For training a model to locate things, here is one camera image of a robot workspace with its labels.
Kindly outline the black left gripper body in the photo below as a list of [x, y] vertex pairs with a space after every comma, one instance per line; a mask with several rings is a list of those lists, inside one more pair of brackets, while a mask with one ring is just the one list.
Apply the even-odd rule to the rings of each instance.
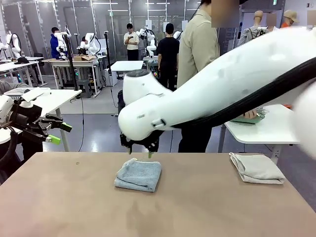
[[31, 108], [24, 108], [14, 104], [11, 111], [11, 126], [23, 129], [41, 116], [42, 107], [33, 105]]

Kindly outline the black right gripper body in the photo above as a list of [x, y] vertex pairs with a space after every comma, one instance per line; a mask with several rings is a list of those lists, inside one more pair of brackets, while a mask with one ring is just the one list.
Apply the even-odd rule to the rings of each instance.
[[153, 131], [148, 137], [146, 137], [140, 141], [129, 139], [123, 133], [121, 133], [120, 134], [120, 142], [121, 142], [121, 145], [126, 147], [126, 148], [128, 146], [133, 146], [134, 144], [144, 146], [145, 148], [147, 148], [149, 146], [155, 146], [156, 152], [157, 152], [158, 148], [159, 148], [159, 138], [163, 133], [164, 133], [164, 131], [162, 131], [162, 130]]

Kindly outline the person's bare hand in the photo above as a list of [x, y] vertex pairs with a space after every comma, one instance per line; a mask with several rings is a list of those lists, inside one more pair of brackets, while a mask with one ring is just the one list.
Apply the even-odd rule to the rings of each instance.
[[257, 111], [254, 109], [254, 110], [251, 110], [251, 111], [248, 111], [246, 113], [243, 114], [243, 117], [247, 120], [251, 120], [251, 119], [255, 119], [258, 117], [257, 115]]

